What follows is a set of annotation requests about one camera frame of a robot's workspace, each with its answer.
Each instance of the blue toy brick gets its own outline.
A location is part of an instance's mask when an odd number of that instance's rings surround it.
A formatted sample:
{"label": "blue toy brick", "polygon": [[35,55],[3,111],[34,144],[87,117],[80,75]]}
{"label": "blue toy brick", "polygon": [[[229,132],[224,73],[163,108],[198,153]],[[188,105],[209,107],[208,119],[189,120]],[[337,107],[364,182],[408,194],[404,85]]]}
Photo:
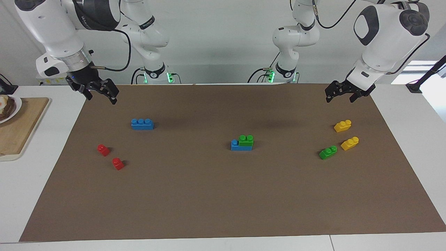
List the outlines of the blue toy brick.
{"label": "blue toy brick", "polygon": [[252,146],[239,146],[239,141],[233,139],[231,141],[231,151],[252,151]]}
{"label": "blue toy brick", "polygon": [[153,130],[153,121],[150,119],[132,119],[132,129],[133,130]]}

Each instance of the bread slice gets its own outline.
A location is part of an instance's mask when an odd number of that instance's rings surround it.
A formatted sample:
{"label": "bread slice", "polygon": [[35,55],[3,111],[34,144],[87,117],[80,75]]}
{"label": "bread slice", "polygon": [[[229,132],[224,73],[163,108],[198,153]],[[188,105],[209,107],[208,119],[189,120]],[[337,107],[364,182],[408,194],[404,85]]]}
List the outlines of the bread slice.
{"label": "bread slice", "polygon": [[8,95],[0,95],[0,121],[8,118],[15,110],[15,101]]}

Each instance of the green toy brick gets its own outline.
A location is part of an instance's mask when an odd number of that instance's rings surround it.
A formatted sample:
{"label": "green toy brick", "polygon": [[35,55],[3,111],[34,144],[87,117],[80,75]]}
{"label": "green toy brick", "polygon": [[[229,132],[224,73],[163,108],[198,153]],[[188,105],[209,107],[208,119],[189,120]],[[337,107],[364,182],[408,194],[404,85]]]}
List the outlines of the green toy brick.
{"label": "green toy brick", "polygon": [[323,150],[319,154],[319,156],[321,157],[321,159],[328,159],[329,157],[335,155],[337,152],[338,152],[338,148],[335,146],[331,146],[330,148]]}
{"label": "green toy brick", "polygon": [[254,137],[252,135],[241,135],[239,137],[239,146],[253,146],[254,145]]}

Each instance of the lego brick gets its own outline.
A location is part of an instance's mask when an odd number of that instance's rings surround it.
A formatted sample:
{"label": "lego brick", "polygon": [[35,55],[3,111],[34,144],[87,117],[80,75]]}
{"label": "lego brick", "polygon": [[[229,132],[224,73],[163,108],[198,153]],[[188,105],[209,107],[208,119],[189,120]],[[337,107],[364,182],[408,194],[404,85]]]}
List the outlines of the lego brick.
{"label": "lego brick", "polygon": [[154,123],[150,119],[132,119],[132,129],[133,130],[153,130]]}
{"label": "lego brick", "polygon": [[338,148],[335,146],[330,146],[330,148],[327,148],[323,150],[319,156],[321,159],[328,159],[329,157],[335,155],[338,152]]}
{"label": "lego brick", "polygon": [[239,137],[239,146],[253,146],[254,145],[254,137],[252,135],[241,135]]}
{"label": "lego brick", "polygon": [[102,156],[107,156],[110,153],[110,149],[108,149],[103,144],[98,145],[98,152],[102,154]]}
{"label": "lego brick", "polygon": [[348,129],[350,129],[351,127],[351,121],[350,120],[346,120],[346,121],[341,121],[338,124],[336,124],[334,126],[334,129],[336,130],[337,133],[343,132],[343,131],[347,131]]}
{"label": "lego brick", "polygon": [[233,139],[231,141],[231,151],[252,151],[252,146],[239,146],[239,141]]}
{"label": "lego brick", "polygon": [[358,143],[359,143],[359,138],[353,137],[351,139],[344,141],[344,143],[342,143],[341,147],[342,147],[342,149],[344,149],[344,151],[347,151],[347,150],[355,147]]}
{"label": "lego brick", "polygon": [[113,166],[115,166],[116,170],[121,170],[124,167],[124,163],[119,158],[114,158],[112,160]]}

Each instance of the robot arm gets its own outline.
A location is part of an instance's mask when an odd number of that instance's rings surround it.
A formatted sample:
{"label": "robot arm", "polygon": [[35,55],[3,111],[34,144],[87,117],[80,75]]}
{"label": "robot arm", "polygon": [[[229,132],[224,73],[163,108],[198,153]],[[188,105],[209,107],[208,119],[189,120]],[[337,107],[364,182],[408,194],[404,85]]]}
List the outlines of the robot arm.
{"label": "robot arm", "polygon": [[327,102],[346,93],[353,93],[351,102],[370,95],[375,89],[375,82],[390,74],[396,63],[425,40],[429,22],[429,10],[425,4],[412,1],[382,4],[385,0],[368,2],[378,4],[366,7],[354,26],[357,38],[366,49],[344,82],[333,81],[325,89]]}
{"label": "robot arm", "polygon": [[90,90],[97,91],[107,96],[112,104],[116,103],[118,88],[111,79],[102,80],[92,68],[91,56],[68,13],[76,15],[78,28],[113,30],[119,23],[120,15],[116,14],[116,11],[119,14],[119,6],[117,9],[113,4],[96,6],[94,0],[84,0],[80,4],[69,0],[15,0],[15,6],[26,27],[45,47],[46,53],[36,60],[40,75],[48,77],[67,72],[66,80],[74,91],[89,100],[93,97]]}
{"label": "robot arm", "polygon": [[130,37],[132,47],[138,51],[144,63],[146,79],[151,84],[168,84],[173,78],[163,62],[158,48],[166,47],[169,36],[150,12],[148,1],[123,0],[122,13],[136,24],[126,24],[122,31]]}
{"label": "robot arm", "polygon": [[274,69],[279,82],[290,82],[295,75],[299,60],[299,53],[295,48],[311,46],[319,41],[320,32],[315,25],[316,17],[311,0],[296,0],[293,17],[298,22],[297,25],[280,27],[273,34],[273,42],[280,50]]}

